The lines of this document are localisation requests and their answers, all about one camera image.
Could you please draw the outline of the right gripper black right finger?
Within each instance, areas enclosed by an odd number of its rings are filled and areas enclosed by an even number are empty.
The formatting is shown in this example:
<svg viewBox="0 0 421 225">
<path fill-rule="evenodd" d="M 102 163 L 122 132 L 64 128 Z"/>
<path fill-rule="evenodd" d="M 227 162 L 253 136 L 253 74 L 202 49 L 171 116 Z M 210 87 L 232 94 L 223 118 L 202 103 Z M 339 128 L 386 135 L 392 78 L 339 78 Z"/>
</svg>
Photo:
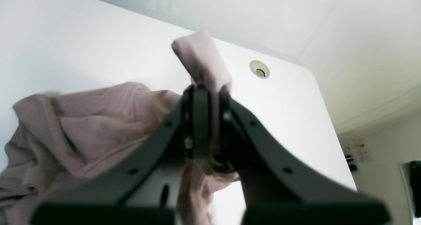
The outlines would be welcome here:
<svg viewBox="0 0 421 225">
<path fill-rule="evenodd" d="M 219 93 L 220 159 L 240 176 L 242 225 L 390 225 L 378 199 L 318 173 L 286 150 L 254 114 Z"/>
</svg>

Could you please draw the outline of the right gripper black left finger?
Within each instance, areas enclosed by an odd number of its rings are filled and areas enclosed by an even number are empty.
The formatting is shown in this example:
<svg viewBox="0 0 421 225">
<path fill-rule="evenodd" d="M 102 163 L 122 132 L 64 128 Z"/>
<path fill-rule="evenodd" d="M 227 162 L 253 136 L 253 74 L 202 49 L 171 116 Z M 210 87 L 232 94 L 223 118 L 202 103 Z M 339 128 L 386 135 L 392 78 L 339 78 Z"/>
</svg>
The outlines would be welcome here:
<svg viewBox="0 0 421 225">
<path fill-rule="evenodd" d="M 189 86 L 176 108 L 122 162 L 43 202 L 31 225 L 182 225 L 177 210 L 187 163 L 206 156 L 210 94 Z"/>
</svg>

